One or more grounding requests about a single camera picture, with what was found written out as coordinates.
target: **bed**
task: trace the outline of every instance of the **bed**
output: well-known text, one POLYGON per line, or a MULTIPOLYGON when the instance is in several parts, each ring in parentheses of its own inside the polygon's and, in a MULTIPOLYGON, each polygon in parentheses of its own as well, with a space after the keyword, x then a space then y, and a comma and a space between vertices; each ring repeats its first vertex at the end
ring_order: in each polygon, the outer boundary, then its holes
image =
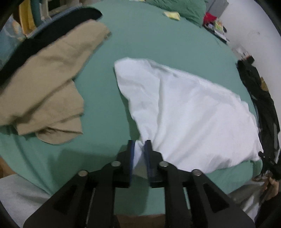
MULTIPOLYGON (((220 84, 240 95, 256 116, 236 69, 236 57, 204 28, 184 18, 171 20, 162 9, 142 2, 106 0, 93 7, 102 12, 100 21, 112 35, 75 79, 85 100, 84 134, 69 143, 50 145, 35 134, 18 136, 12 126, 1 127, 0 155, 16 173, 53 194, 77 171, 102 168, 125 149, 129 139, 139 138, 113 69, 114 62, 124 57, 152 59, 220 84)), ((208 177, 228 194, 258 175, 261 168, 261 161, 245 161, 208 177)), ((146 179, 135 176, 131 188, 116 190, 115 213, 165 213, 164 190, 150 189, 146 179)))

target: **red cloth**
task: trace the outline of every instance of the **red cloth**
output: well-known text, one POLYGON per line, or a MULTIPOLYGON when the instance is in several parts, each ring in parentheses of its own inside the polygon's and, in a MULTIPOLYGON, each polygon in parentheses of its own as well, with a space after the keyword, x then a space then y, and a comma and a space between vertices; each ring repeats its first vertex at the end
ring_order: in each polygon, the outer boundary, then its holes
POLYGON ((210 13, 206 13, 205 16, 204 16, 204 20, 203 20, 203 25, 207 24, 207 23, 210 23, 210 22, 213 22, 217 19, 216 16, 210 14, 210 13))

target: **yellow paper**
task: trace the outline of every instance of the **yellow paper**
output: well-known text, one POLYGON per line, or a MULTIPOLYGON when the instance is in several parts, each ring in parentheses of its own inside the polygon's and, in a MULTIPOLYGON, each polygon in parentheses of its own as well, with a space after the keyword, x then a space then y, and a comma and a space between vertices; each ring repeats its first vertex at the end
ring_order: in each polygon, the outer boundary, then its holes
POLYGON ((169 11, 166 11, 166 12, 164 12, 164 14, 165 14, 168 18, 175 19, 175 20, 180 20, 180 15, 179 15, 178 12, 169 12, 169 11))

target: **white sheet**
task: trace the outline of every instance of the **white sheet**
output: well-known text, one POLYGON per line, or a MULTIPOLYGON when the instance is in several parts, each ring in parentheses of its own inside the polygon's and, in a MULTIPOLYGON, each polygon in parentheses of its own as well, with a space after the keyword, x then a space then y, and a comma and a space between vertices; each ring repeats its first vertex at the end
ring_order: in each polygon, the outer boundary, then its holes
POLYGON ((151 60, 121 59, 115 72, 140 132, 135 174, 146 175, 141 157, 147 139, 164 160, 185 171, 210 173, 259 160, 256 121, 237 94, 151 60))

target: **beige cloth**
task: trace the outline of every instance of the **beige cloth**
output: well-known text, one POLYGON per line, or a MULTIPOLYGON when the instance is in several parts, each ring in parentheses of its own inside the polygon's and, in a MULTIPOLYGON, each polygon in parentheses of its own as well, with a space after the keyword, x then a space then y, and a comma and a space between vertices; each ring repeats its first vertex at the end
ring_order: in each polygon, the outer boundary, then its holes
POLYGON ((89 20, 30 57, 0 92, 0 126, 14 123, 20 135, 37 132, 52 144, 82 134, 83 99, 72 78, 108 34, 89 20))

